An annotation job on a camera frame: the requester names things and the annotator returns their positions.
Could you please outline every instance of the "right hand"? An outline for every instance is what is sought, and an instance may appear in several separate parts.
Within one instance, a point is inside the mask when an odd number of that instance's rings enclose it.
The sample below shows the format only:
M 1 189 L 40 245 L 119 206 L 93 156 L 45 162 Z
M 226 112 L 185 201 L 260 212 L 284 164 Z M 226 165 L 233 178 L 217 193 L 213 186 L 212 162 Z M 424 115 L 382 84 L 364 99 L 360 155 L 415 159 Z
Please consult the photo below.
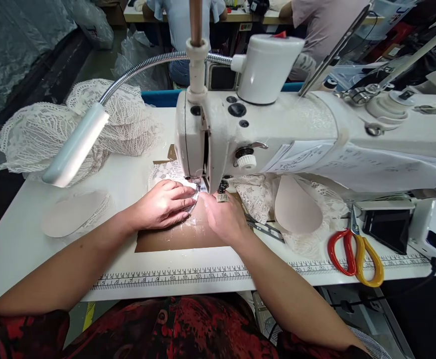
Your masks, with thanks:
M 223 203 L 217 202 L 216 193 L 200 192 L 199 196 L 204 200 L 209 226 L 223 242 L 233 246 L 251 232 L 243 209 L 229 193 L 229 202 Z

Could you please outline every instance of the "forearm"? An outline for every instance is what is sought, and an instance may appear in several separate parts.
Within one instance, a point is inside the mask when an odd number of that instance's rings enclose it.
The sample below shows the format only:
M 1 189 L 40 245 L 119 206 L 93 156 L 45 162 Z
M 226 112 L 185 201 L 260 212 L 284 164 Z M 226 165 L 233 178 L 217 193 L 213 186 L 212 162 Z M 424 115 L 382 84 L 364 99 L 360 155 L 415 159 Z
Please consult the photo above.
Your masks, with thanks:
M 249 231 L 233 247 L 279 325 L 302 340 L 344 351 L 365 347 L 319 293 Z
M 143 17 L 147 19 L 154 18 L 154 12 L 149 8 L 146 2 L 142 6 Z
M 292 17 L 292 5 L 290 2 L 288 2 L 286 5 L 284 5 L 281 10 L 279 11 L 279 17 L 280 18 L 290 18 Z
M 77 239 L 0 297 L 0 315 L 69 311 L 90 290 L 131 235 L 117 214 Z

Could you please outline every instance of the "metal pole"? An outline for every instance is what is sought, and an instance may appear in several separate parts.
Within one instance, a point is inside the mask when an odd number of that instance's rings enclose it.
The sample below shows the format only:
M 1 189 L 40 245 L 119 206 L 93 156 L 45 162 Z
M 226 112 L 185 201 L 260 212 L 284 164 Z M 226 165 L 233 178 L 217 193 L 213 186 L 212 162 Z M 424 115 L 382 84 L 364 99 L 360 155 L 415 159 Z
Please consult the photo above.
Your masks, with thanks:
M 201 46 L 202 34 L 202 0 L 189 0 L 189 21 L 191 24 L 191 45 L 194 47 Z
M 367 14 L 369 13 L 369 9 L 371 7 L 371 4 L 367 5 L 365 8 L 362 9 L 359 16 L 354 20 L 352 25 L 349 27 L 347 32 L 344 34 L 344 36 L 339 40 L 337 45 L 333 48 L 331 53 L 321 62 L 319 67 L 314 72 L 314 75 L 306 82 L 304 83 L 301 91 L 299 92 L 300 96 L 305 96 L 311 86 L 316 82 L 316 80 L 319 78 L 319 76 L 324 72 L 326 67 L 331 63 L 332 59 L 339 54 L 339 52 L 342 50 L 342 48 L 346 45 L 347 39 L 351 37 L 351 35 L 354 33 L 355 30 L 362 24 L 362 22 L 367 17 Z

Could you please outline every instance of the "red cap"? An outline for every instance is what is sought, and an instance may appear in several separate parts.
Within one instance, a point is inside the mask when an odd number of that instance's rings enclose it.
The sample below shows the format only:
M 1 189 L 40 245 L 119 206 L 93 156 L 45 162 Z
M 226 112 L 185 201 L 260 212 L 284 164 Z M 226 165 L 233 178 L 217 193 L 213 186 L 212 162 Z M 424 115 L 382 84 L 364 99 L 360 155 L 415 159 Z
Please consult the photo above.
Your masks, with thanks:
M 286 35 L 286 30 L 284 30 L 283 32 L 281 32 L 281 33 L 279 33 L 279 34 L 273 35 L 273 37 L 277 37 L 277 38 L 286 38 L 286 37 L 287 37 L 287 35 Z

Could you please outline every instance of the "light blue shirt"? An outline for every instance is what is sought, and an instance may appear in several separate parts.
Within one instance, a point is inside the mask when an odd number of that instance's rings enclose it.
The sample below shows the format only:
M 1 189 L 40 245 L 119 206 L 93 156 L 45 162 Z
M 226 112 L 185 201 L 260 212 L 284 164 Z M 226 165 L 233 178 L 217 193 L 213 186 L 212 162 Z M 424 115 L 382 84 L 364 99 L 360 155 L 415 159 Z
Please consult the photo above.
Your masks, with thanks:
M 163 9 L 168 16 L 169 34 L 171 44 L 178 51 L 186 49 L 186 41 L 191 37 L 191 25 L 189 23 L 188 0 L 146 0 L 148 7 L 154 11 L 154 17 L 163 21 Z M 226 8 L 224 0 L 203 0 L 202 36 L 209 42 L 209 14 L 213 12 L 214 22 L 219 21 Z

